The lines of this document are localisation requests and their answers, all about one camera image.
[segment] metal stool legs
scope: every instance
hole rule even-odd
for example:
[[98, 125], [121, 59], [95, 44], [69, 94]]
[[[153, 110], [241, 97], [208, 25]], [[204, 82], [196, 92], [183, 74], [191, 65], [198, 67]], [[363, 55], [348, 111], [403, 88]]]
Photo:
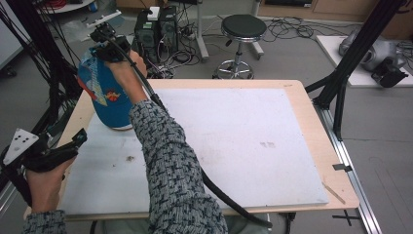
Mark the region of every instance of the metal stool legs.
[[243, 54], [243, 44], [238, 46], [237, 53], [234, 60], [226, 60], [222, 62], [214, 71], [212, 78], [215, 79], [253, 79], [254, 72], [252, 68], [241, 61], [241, 55]]

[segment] black stool seat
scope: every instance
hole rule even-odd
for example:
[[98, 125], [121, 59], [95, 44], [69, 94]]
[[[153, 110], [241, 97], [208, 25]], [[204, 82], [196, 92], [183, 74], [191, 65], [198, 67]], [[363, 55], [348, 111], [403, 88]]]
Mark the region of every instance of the black stool seat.
[[267, 25], [263, 20], [252, 15], [233, 15], [222, 21], [221, 28], [226, 36], [259, 40], [267, 30]]

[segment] patterned sleeve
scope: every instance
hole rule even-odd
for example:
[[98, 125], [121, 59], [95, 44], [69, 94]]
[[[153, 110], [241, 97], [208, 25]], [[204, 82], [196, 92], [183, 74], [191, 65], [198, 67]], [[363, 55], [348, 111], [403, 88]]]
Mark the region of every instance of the patterned sleeve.
[[24, 234], [62, 234], [66, 233], [64, 211], [29, 214], [23, 226]]
[[130, 118], [146, 162], [150, 233], [227, 233], [183, 129], [151, 100], [135, 104]]

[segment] floor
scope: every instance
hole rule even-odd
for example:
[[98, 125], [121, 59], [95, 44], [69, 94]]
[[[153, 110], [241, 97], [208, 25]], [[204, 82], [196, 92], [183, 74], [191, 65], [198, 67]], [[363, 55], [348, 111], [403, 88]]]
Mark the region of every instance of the floor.
[[[60, 20], [61, 23], [85, 18], [91, 21], [98, 16], [99, 13], [79, 10], [63, 14]], [[120, 34], [130, 34], [135, 14], [126, 13], [124, 16], [126, 20], [116, 30]], [[177, 68], [174, 79], [210, 79], [221, 61], [234, 56], [235, 43], [225, 47], [227, 39], [215, 35], [220, 33], [219, 23], [214, 23], [217, 20], [219, 18], [204, 20], [204, 29], [211, 25], [206, 34], [212, 36], [205, 37], [209, 61]], [[355, 27], [357, 25], [337, 29], [350, 33]], [[325, 28], [319, 30], [325, 34], [332, 33]], [[268, 41], [273, 38], [270, 33], [265, 37]], [[70, 43], [78, 56], [91, 45], [90, 41]], [[250, 51], [243, 54], [243, 60], [255, 70], [255, 79], [300, 80], [308, 86], [334, 69], [321, 47], [310, 39], [277, 39], [275, 42], [262, 41], [260, 45], [265, 52], [261, 60], [256, 60]], [[0, 77], [0, 93], [4, 97], [0, 101], [1, 147], [10, 143], [16, 128], [31, 130], [48, 106], [48, 86], [30, 58], [22, 54], [11, 65], [18, 75], [7, 77], [1, 74]], [[319, 90], [309, 96], [315, 98], [318, 93]], [[412, 99], [411, 88], [347, 89], [342, 136], [383, 233], [404, 234], [413, 230], [413, 109], [408, 107]], [[19, 233], [24, 210], [25, 204], [18, 195], [0, 218], [0, 233]], [[357, 216], [357, 211], [347, 212]], [[344, 211], [298, 213], [291, 233], [365, 233], [359, 220], [354, 219], [349, 225], [345, 219], [333, 218], [333, 215], [344, 215]], [[271, 221], [275, 226], [272, 233], [283, 233], [283, 217], [271, 214]], [[67, 230], [68, 233], [88, 233], [90, 226], [90, 222], [70, 222]]]

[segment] white board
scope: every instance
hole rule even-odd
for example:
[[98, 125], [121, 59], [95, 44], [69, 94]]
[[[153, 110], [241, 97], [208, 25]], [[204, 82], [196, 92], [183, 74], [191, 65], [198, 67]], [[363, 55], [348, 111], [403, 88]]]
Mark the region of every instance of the white board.
[[[210, 179], [245, 208], [328, 203], [284, 90], [158, 90]], [[219, 201], [221, 208], [228, 208]], [[68, 177], [68, 215], [147, 213], [141, 145], [134, 131], [96, 116]]]
[[[342, 57], [338, 54], [338, 48], [340, 44], [346, 39], [346, 36], [317, 36], [317, 40], [321, 45], [324, 52], [328, 55], [334, 66], [340, 63]], [[403, 67], [400, 71], [409, 75], [408, 77], [402, 79], [395, 87], [413, 87], [413, 76]], [[359, 65], [349, 78], [349, 84], [353, 87], [360, 88], [370, 88], [370, 87], [381, 87], [378, 85], [373, 78], [371, 78], [371, 72], [366, 71]]]

